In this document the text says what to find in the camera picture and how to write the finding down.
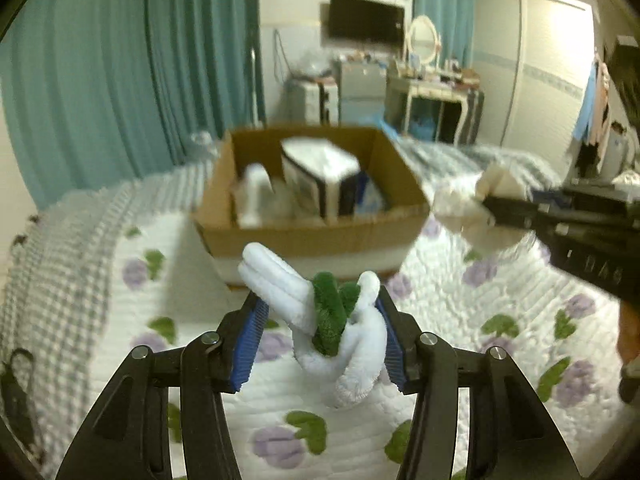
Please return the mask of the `white sliding wardrobe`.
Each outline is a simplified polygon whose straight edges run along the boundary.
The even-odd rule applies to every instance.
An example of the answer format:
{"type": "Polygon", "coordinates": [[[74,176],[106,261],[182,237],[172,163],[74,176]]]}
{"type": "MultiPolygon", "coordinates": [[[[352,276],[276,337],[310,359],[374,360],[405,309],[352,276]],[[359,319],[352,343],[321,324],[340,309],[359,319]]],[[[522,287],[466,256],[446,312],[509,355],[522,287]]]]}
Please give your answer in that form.
{"type": "Polygon", "coordinates": [[[578,0],[475,0],[473,70],[484,105],[476,142],[570,171],[594,61],[592,7],[578,0]]]}

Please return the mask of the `white dressing table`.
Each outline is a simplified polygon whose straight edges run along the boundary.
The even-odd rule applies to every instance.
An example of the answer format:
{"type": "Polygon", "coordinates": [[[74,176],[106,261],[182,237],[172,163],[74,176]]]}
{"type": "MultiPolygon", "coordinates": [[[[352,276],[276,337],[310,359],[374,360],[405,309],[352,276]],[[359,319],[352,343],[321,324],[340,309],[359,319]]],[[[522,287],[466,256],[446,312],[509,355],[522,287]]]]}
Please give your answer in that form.
{"type": "Polygon", "coordinates": [[[436,142],[473,144],[480,130],[485,92],[460,74],[427,73],[410,77],[396,68],[387,71],[383,118],[401,136],[410,136],[414,116],[440,119],[436,142]]]}

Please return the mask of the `white upright pole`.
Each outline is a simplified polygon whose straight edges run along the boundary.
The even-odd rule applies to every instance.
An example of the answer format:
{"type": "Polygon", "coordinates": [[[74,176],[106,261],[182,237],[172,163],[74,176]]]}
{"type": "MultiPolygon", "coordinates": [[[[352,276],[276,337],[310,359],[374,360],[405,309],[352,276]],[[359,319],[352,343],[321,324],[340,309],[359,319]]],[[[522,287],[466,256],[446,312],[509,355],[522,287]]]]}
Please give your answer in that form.
{"type": "Polygon", "coordinates": [[[252,121],[255,129],[262,128],[262,121],[259,117],[257,76],[256,76],[256,52],[255,48],[250,48],[250,76],[252,77],[252,121]]]}

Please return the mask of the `large teal curtain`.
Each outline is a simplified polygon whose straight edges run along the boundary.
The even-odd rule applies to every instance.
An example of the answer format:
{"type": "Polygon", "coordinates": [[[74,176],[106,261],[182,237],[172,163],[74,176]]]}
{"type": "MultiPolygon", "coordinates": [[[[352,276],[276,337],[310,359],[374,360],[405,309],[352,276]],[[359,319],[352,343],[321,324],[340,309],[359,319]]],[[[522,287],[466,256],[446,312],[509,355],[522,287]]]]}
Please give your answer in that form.
{"type": "Polygon", "coordinates": [[[259,0],[26,0],[1,41],[1,90],[38,208],[191,161],[190,134],[253,125],[259,0]]]}

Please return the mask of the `white and green plush toy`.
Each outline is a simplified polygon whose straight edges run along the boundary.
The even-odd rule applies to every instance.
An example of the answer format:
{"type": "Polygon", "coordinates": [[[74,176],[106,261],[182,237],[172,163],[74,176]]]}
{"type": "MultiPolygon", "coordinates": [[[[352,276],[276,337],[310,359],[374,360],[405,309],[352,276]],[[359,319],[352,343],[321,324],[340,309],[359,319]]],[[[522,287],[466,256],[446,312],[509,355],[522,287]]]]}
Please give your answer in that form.
{"type": "Polygon", "coordinates": [[[351,408],[367,399],[383,375],[387,342],[375,307],[381,291],[375,273],[343,284],[326,271],[307,280],[266,246],[250,243],[239,274],[291,330],[297,363],[322,385],[331,406],[351,408]]]}

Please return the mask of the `white scrunchie cloth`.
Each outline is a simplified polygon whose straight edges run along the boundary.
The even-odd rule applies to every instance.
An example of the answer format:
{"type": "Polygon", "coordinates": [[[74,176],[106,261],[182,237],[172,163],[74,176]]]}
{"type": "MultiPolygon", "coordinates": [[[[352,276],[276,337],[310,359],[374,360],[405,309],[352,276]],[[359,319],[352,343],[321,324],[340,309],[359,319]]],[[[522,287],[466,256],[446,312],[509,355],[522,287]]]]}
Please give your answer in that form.
{"type": "Polygon", "coordinates": [[[526,200],[526,188],[505,166],[492,162],[475,185],[474,200],[484,202],[487,197],[526,200]]]}

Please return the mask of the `hanging clothes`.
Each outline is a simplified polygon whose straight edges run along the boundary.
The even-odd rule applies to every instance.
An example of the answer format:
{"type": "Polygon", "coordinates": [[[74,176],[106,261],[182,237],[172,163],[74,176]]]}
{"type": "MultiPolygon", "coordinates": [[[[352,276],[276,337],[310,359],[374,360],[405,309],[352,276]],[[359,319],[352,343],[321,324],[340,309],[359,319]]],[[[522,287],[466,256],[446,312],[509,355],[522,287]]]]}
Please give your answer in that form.
{"type": "Polygon", "coordinates": [[[570,177],[585,177],[600,174],[604,165],[611,132],[620,133],[626,128],[613,119],[610,104],[612,80],[608,66],[594,50],[593,62],[585,88],[582,105],[570,141],[570,177]]]}

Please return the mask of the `white oval vanity mirror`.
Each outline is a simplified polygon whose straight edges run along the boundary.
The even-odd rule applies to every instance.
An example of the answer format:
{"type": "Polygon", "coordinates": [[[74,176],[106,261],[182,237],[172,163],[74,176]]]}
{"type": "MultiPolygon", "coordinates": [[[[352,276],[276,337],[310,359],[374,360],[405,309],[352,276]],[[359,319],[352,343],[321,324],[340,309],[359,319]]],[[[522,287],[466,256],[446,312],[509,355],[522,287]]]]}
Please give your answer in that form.
{"type": "Polygon", "coordinates": [[[442,42],[427,15],[422,14],[412,20],[407,30],[406,47],[410,60],[419,61],[423,66],[437,65],[442,42]]]}

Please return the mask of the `grey checked blanket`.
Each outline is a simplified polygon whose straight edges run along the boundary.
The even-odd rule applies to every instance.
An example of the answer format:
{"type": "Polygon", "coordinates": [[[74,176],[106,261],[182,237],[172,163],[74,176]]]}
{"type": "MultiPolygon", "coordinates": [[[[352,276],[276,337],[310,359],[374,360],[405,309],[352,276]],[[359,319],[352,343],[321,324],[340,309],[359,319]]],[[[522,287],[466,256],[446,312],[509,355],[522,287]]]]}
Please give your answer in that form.
{"type": "Polygon", "coordinates": [[[25,349],[34,366],[28,400],[43,456],[27,456],[52,479],[91,404],[87,360],[106,321],[119,239],[164,212],[190,212],[202,200],[213,162],[196,162],[99,191],[72,191],[40,212],[13,247],[1,303],[1,354],[25,349]]]}

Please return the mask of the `white floral quilt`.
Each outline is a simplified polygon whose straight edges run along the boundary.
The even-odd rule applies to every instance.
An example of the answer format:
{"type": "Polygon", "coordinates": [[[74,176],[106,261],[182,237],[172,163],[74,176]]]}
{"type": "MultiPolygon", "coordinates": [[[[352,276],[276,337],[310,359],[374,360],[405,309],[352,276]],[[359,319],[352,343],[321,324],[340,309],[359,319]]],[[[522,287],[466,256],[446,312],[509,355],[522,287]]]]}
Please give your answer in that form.
{"type": "MultiPolygon", "coordinates": [[[[190,218],[208,165],[120,186],[104,222],[115,232],[105,323],[88,366],[96,398],[126,354],[178,348],[236,306],[190,218]]],[[[617,304],[555,270],[526,236],[479,255],[436,217],[382,284],[399,310],[455,347],[509,352],[553,417],[583,474],[628,456],[639,413],[617,393],[617,304]]],[[[414,399],[388,379],[386,331],[370,309],[347,321],[336,356],[321,354],[272,310],[250,380],[224,401],[247,479],[390,479],[404,457],[414,399]]]]}

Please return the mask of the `clear plastic water jug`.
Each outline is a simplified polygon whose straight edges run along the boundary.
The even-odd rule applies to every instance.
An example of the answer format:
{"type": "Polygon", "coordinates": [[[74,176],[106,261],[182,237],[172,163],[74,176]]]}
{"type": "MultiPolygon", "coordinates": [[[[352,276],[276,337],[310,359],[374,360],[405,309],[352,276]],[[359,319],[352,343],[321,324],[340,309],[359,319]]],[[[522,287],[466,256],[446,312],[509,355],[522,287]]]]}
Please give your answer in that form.
{"type": "Polygon", "coordinates": [[[194,132],[190,134],[186,152],[191,160],[216,158],[219,153],[218,143],[207,131],[194,132]]]}

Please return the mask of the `large tissue paper pack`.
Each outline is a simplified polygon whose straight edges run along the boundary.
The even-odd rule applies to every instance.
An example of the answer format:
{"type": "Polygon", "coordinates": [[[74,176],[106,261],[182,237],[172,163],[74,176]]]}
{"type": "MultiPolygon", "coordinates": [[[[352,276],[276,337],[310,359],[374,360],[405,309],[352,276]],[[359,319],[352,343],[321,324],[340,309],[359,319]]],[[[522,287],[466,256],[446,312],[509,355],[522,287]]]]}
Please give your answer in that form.
{"type": "Polygon", "coordinates": [[[285,183],[306,211],[322,219],[354,213],[356,156],[328,139],[293,136],[281,142],[281,160],[285,183]]]}

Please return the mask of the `narrow teal curtain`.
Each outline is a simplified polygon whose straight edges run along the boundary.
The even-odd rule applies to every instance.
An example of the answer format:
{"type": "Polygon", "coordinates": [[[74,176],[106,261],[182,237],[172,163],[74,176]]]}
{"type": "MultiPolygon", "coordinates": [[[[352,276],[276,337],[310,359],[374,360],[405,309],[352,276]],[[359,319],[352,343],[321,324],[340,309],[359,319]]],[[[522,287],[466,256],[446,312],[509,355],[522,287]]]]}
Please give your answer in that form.
{"type": "Polygon", "coordinates": [[[440,56],[456,58],[463,67],[472,63],[475,0],[413,0],[413,15],[426,15],[442,37],[440,56]]]}

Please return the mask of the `blue plastic bag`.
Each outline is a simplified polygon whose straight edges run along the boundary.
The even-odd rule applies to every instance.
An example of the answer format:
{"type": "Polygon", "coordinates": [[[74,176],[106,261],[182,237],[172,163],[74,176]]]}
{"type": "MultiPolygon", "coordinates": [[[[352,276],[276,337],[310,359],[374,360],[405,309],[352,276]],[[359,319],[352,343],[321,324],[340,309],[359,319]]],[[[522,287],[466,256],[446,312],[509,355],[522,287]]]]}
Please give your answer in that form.
{"type": "Polygon", "coordinates": [[[409,134],[416,140],[436,142],[439,137],[440,119],[433,116],[414,116],[409,122],[409,134]]]}

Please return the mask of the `small blue tissue packet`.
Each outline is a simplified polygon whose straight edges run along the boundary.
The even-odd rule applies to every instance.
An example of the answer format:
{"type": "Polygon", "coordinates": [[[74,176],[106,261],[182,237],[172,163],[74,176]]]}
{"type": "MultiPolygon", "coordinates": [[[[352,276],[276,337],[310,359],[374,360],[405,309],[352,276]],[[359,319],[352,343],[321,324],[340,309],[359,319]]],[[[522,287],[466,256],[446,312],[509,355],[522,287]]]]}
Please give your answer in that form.
{"type": "Polygon", "coordinates": [[[373,179],[364,171],[358,174],[354,214],[379,214],[386,211],[387,203],[373,179]]]}

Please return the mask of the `grey mini fridge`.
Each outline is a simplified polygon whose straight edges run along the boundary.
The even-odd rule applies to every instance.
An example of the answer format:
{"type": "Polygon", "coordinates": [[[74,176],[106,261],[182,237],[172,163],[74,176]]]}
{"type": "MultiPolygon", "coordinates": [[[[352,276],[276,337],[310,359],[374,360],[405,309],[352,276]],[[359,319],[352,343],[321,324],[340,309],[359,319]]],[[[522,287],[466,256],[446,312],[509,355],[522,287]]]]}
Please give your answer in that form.
{"type": "Polygon", "coordinates": [[[383,117],[387,74],[377,62],[335,60],[338,114],[343,125],[377,122],[383,117]]]}

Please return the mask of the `black wall television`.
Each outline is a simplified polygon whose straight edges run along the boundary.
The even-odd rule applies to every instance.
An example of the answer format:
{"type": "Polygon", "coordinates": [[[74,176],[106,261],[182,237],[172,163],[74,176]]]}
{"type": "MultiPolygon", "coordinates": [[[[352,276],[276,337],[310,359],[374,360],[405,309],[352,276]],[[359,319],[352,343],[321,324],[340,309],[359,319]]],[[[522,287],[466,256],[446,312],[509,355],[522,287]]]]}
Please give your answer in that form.
{"type": "Polygon", "coordinates": [[[328,34],[332,39],[401,47],[405,9],[374,0],[330,0],[328,34]]]}

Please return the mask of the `brown cardboard box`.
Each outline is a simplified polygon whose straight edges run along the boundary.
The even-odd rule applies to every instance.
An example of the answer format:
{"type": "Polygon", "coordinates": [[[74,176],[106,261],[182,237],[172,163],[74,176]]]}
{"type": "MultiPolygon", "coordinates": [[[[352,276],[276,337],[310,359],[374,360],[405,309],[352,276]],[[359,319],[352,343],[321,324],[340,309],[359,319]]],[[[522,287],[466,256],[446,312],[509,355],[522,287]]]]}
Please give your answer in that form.
{"type": "Polygon", "coordinates": [[[280,125],[238,129],[221,145],[194,214],[222,280],[259,243],[298,274],[353,281],[396,273],[430,212],[392,141],[371,127],[280,125]]]}

